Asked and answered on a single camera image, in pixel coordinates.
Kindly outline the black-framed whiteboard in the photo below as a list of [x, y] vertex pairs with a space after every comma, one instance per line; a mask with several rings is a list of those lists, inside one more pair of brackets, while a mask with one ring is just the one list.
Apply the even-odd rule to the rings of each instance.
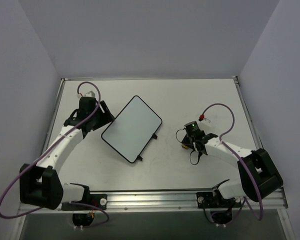
[[148, 143], [158, 138], [162, 118], [138, 95], [124, 106], [101, 139], [130, 164], [142, 161]]

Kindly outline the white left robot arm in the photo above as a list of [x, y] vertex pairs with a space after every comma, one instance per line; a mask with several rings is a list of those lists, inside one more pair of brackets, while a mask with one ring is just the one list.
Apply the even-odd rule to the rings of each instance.
[[114, 121], [106, 103], [83, 96], [65, 120], [57, 138], [34, 165], [20, 168], [19, 196], [23, 204], [55, 210], [60, 204], [73, 204], [80, 210], [90, 206], [90, 188], [79, 183], [62, 183], [59, 172], [75, 147], [87, 136]]

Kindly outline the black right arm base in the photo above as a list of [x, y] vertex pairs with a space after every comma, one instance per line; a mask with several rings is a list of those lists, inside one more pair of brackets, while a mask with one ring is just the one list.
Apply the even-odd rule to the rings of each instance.
[[225, 199], [218, 191], [204, 191], [196, 193], [197, 207], [203, 210], [206, 220], [216, 226], [226, 226], [233, 219], [233, 208], [242, 205], [241, 200]]

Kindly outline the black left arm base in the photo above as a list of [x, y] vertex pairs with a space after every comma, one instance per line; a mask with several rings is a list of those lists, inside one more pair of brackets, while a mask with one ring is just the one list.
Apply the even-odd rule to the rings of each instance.
[[[88, 200], [69, 202], [71, 206], [77, 207], [79, 211], [88, 211], [88, 213], [73, 213], [72, 223], [75, 227], [81, 229], [98, 227], [108, 223], [110, 221], [110, 216], [106, 212], [107, 203], [108, 195], [104, 193], [92, 194], [88, 197]], [[96, 221], [97, 213], [104, 214], [105, 220]]]

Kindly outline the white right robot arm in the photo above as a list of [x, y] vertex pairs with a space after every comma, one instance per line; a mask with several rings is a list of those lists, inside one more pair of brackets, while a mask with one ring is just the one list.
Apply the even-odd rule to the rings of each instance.
[[284, 184], [269, 153], [259, 148], [251, 150], [222, 141], [214, 133], [206, 134], [196, 121], [184, 125], [185, 136], [181, 141], [184, 148], [203, 155], [216, 157], [239, 172], [239, 179], [226, 179], [217, 184], [212, 193], [213, 203], [224, 206], [230, 199], [249, 198], [260, 202]]

